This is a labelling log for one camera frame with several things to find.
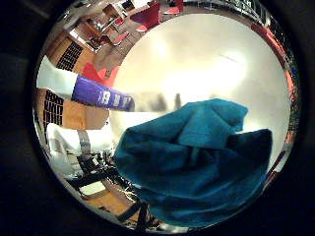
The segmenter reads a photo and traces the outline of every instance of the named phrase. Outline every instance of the fabric fold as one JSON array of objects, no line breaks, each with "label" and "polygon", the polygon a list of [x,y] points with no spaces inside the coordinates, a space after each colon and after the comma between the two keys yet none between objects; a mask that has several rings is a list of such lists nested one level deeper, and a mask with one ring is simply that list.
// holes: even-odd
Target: fabric fold
[{"label": "fabric fold", "polygon": [[263,189],[269,130],[238,134],[246,107],[222,99],[191,102],[126,130],[114,154],[118,172],[157,218],[199,227],[231,217]]}]

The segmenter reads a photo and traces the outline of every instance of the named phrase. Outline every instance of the chair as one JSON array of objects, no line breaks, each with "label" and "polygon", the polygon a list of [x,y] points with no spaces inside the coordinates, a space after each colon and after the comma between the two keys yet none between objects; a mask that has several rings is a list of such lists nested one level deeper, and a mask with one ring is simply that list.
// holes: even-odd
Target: chair
[{"label": "chair", "polygon": [[107,73],[107,69],[103,68],[97,72],[97,75],[100,77],[101,80],[105,80],[106,79],[106,73]]},{"label": "chair", "polygon": [[205,0],[197,0],[197,7],[199,7],[203,3],[205,3]]},{"label": "chair", "polygon": [[114,46],[119,46],[120,43],[126,38],[132,45],[134,44],[132,41],[130,41],[130,39],[128,38],[129,35],[129,31],[125,31],[121,34],[119,34],[113,41],[113,45]]},{"label": "chair", "polygon": [[94,49],[95,52],[98,52],[101,46],[105,45],[106,43],[113,46],[110,38],[106,34],[102,35],[100,38],[90,37],[90,40],[86,41],[86,44]]},{"label": "chair", "polygon": [[146,32],[147,30],[157,26],[159,24],[159,11],[160,3],[155,3],[151,5],[150,8],[147,8],[144,11],[135,13],[130,17],[130,20],[142,24],[136,28],[138,32]]},{"label": "chair", "polygon": [[184,1],[175,0],[176,7],[169,8],[166,12],[163,12],[164,15],[178,15],[184,10]]},{"label": "chair", "polygon": [[125,35],[126,33],[122,33],[120,35],[118,35],[118,37],[116,37],[116,39],[114,40],[114,42],[112,42],[109,38],[108,35],[104,34],[101,36],[101,38],[91,38],[90,41],[96,42],[98,43],[98,48],[95,51],[98,51],[102,45],[108,44],[112,47],[114,47],[114,49],[121,55],[123,56],[123,54],[119,51],[118,48],[116,48],[115,46],[117,45],[117,42],[119,42],[119,40],[121,39],[121,41],[124,39],[124,37],[126,37]]},{"label": "chair", "polygon": [[154,6],[156,3],[158,3],[158,0],[152,0],[152,1],[150,1],[150,2],[147,2],[147,5],[148,5],[149,7],[152,7],[152,6]]},{"label": "chair", "polygon": [[120,17],[115,21],[115,24],[119,27],[120,25],[122,25],[124,23],[124,20]]}]

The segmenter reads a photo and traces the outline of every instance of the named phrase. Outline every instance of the purple object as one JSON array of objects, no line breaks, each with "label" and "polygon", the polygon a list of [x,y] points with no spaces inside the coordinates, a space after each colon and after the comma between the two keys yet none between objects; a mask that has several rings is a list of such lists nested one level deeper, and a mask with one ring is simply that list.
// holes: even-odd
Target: purple object
[{"label": "purple object", "polygon": [[134,108],[134,99],[129,94],[105,87],[79,75],[71,100],[115,110],[131,111]]}]

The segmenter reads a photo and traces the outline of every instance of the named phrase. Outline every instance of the white surface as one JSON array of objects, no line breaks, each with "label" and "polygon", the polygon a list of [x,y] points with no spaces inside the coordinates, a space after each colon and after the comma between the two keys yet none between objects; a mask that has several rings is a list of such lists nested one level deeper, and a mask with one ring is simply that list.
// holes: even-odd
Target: white surface
[{"label": "white surface", "polygon": [[[180,93],[182,105],[219,97],[248,107],[244,132],[266,128],[273,132],[270,166],[283,147],[289,117],[284,71],[259,35],[230,18],[185,15],[150,30],[124,59],[114,88],[161,92],[167,103],[160,113],[110,111],[116,142],[129,126],[172,111]],[[148,99],[153,98],[135,99],[136,111],[137,104]]]},{"label": "white surface", "polygon": [[105,190],[105,186],[100,181],[97,181],[95,183],[80,188],[80,190],[85,195],[92,195]]},{"label": "white surface", "polygon": [[40,63],[36,87],[38,89],[50,89],[63,98],[71,99],[77,77],[76,73],[55,68],[44,56]]},{"label": "white surface", "polygon": [[132,3],[136,9],[146,6],[148,2],[150,2],[150,0],[132,0]]},{"label": "white surface", "polygon": [[166,223],[161,223],[159,225],[159,228],[161,228],[162,230],[165,230],[165,231],[172,232],[172,233],[186,233],[189,229],[189,227],[173,226],[173,225],[166,224]]},{"label": "white surface", "polygon": [[[100,130],[87,130],[87,133],[91,144],[91,152],[111,150],[113,148],[112,133],[109,124],[103,126]],[[74,174],[76,169],[71,165],[67,151],[75,155],[82,154],[78,131],[49,123],[47,125],[46,136],[50,148],[53,140],[59,141],[62,147],[59,151],[50,150],[49,161],[51,165],[64,175]]]}]

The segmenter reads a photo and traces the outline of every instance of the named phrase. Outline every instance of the red object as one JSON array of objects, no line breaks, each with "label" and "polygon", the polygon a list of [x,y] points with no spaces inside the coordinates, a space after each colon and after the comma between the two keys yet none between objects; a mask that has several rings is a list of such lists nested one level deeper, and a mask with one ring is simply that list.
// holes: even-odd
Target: red object
[{"label": "red object", "polygon": [[115,21],[115,23],[116,23],[118,26],[120,26],[121,24],[124,23],[124,20],[123,20],[122,18],[118,18],[118,19]]},{"label": "red object", "polygon": [[106,72],[107,72],[106,68],[101,69],[100,71],[97,72],[97,74],[101,80],[104,80],[106,78]]},{"label": "red object", "polygon": [[275,40],[274,34],[269,29],[258,26],[256,24],[253,24],[251,26],[251,29],[257,32],[268,43],[268,45],[273,49],[274,53],[276,54],[280,64],[284,68],[285,51],[282,45]]},{"label": "red object", "polygon": [[111,71],[110,77],[106,81],[104,81],[106,86],[113,87],[118,71],[119,71],[119,66],[116,66]]},{"label": "red object", "polygon": [[91,81],[98,82],[102,84],[102,79],[99,77],[95,66],[92,63],[87,63],[83,69],[82,76],[90,79]]},{"label": "red object", "polygon": [[165,15],[177,15],[184,10],[184,1],[175,0],[176,7],[169,8],[166,12],[163,12]]},{"label": "red object", "polygon": [[136,28],[136,31],[140,31],[140,32],[145,32],[147,30],[148,30],[148,28],[146,28],[146,26],[144,26],[144,25],[141,25],[138,28]]},{"label": "red object", "polygon": [[150,28],[159,24],[158,10],[160,3],[155,3],[150,8],[147,8],[141,12],[135,13],[130,17],[130,20],[142,24],[136,28],[136,31],[147,31]]},{"label": "red object", "polygon": [[294,89],[294,83],[293,83],[291,73],[289,71],[285,71],[285,77],[286,77],[286,81],[287,81],[288,92],[289,92],[289,94],[292,94],[293,89]]},{"label": "red object", "polygon": [[87,63],[85,68],[83,69],[82,76],[95,81],[103,86],[112,87],[118,73],[119,66],[116,66],[110,73],[110,77],[106,76],[107,69],[104,68],[99,72],[95,69],[95,66],[92,63]]},{"label": "red object", "polygon": [[125,32],[119,34],[119,35],[116,37],[116,39],[114,40],[113,45],[114,45],[114,46],[119,45],[119,44],[122,42],[122,40],[123,40],[126,36],[128,36],[128,35],[129,35],[129,31],[125,31]]}]

